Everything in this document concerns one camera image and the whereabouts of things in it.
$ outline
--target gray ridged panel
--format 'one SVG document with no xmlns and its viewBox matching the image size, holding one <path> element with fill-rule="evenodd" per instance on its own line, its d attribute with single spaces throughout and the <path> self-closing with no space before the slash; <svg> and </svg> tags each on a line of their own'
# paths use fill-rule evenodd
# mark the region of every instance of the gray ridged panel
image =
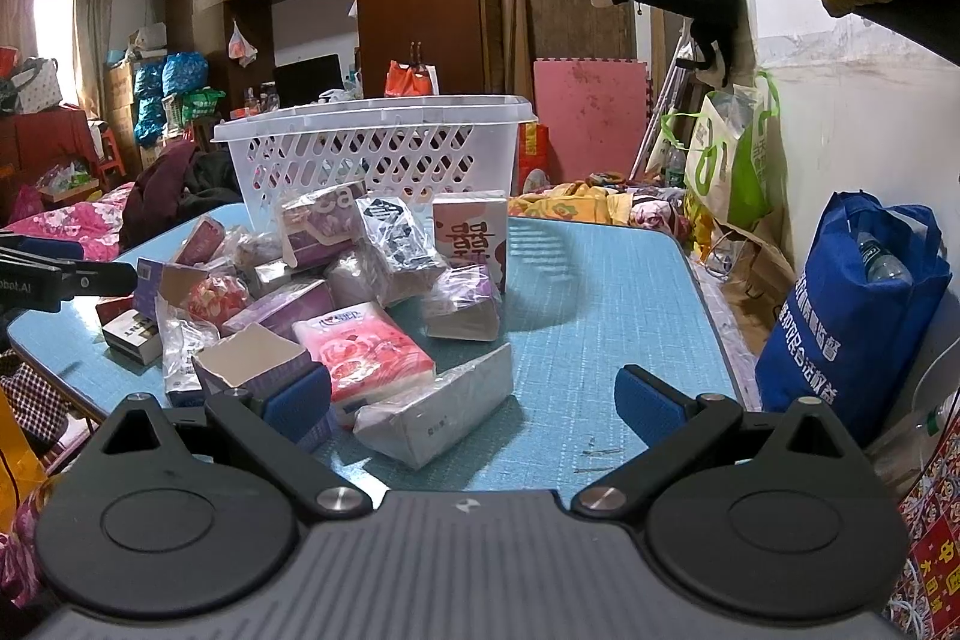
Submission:
<svg viewBox="0 0 960 640">
<path fill-rule="evenodd" d="M 625 530 L 579 521 L 546 491 L 394 491 L 371 517 L 310 530 L 286 571 L 258 595 L 220 613 L 137 629 L 64 611 L 35 637 L 896 640 L 900 635 L 867 615 L 833 627 L 789 630 L 709 613 L 658 581 Z"/>
</svg>

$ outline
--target blue tote bag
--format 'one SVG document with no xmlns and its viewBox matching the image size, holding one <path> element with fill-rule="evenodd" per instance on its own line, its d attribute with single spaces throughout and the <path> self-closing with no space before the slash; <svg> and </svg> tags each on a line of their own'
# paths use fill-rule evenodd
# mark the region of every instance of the blue tote bag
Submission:
<svg viewBox="0 0 960 640">
<path fill-rule="evenodd" d="M 873 234 L 913 276 L 867 282 L 856 243 Z M 806 268 L 757 362 L 765 410 L 819 396 L 861 445 L 879 432 L 950 282 L 928 207 L 885 209 L 870 194 L 834 194 Z"/>
</svg>

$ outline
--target white plastic basket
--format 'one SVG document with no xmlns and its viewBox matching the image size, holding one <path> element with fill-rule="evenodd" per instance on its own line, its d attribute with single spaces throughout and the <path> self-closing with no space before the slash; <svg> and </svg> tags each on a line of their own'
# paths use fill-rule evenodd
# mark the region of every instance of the white plastic basket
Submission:
<svg viewBox="0 0 960 640">
<path fill-rule="evenodd" d="M 515 95 L 373 98 L 225 122 L 213 140 L 229 145 L 251 223 L 266 231 L 283 196 L 360 179 L 414 208 L 441 193 L 510 193 L 517 125 L 535 120 Z"/>
</svg>

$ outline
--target pink floral blanket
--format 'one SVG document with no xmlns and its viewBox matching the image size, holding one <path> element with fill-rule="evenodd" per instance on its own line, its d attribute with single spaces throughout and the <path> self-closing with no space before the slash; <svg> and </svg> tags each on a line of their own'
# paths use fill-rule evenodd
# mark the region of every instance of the pink floral blanket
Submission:
<svg viewBox="0 0 960 640">
<path fill-rule="evenodd" d="M 7 226 L 8 231 L 37 239 L 69 239 L 83 245 L 86 261 L 113 261 L 120 254 L 123 208 L 133 183 L 111 191 L 100 201 L 82 201 L 33 215 Z"/>
</svg>

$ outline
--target blue tabletop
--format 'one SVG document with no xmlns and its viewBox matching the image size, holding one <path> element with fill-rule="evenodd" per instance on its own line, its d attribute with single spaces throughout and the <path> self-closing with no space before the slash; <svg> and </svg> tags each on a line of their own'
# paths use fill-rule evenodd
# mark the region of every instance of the blue tabletop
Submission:
<svg viewBox="0 0 960 640">
<path fill-rule="evenodd" d="M 242 205 L 215 210 L 224 225 L 248 225 Z M 190 224 L 153 239 L 121 261 L 166 260 Z M 445 456 L 413 472 L 339 434 L 317 456 L 379 501 L 389 488 L 555 488 L 565 501 L 640 453 L 618 418 L 613 380 L 637 363 L 689 396 L 734 396 L 730 372 L 680 248 L 636 229 L 511 218 L 504 338 L 514 353 L 515 395 Z M 491 345 L 427 338 L 416 303 L 391 309 L 438 371 Z M 107 348 L 93 300 L 59 314 L 23 314 L 11 342 L 90 410 L 112 410 L 148 391 L 166 404 L 160 366 L 137 366 Z"/>
</svg>

